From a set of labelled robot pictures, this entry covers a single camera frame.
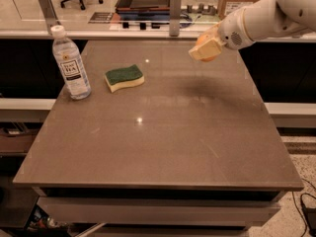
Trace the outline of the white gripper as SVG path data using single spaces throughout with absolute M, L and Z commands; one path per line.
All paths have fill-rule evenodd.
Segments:
M 242 49 L 254 43 L 246 31 L 244 23 L 245 8 L 238 9 L 226 16 L 220 24 L 211 26 L 206 34 L 210 39 L 198 39 L 189 50 L 194 60 L 211 61 L 218 56 L 226 45 L 230 49 Z

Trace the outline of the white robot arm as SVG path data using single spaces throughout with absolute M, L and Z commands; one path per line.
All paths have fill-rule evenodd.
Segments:
M 316 31 L 316 0 L 259 0 L 226 16 L 202 33 L 189 51 L 194 60 L 210 61 L 224 47 L 239 50 L 258 40 Z

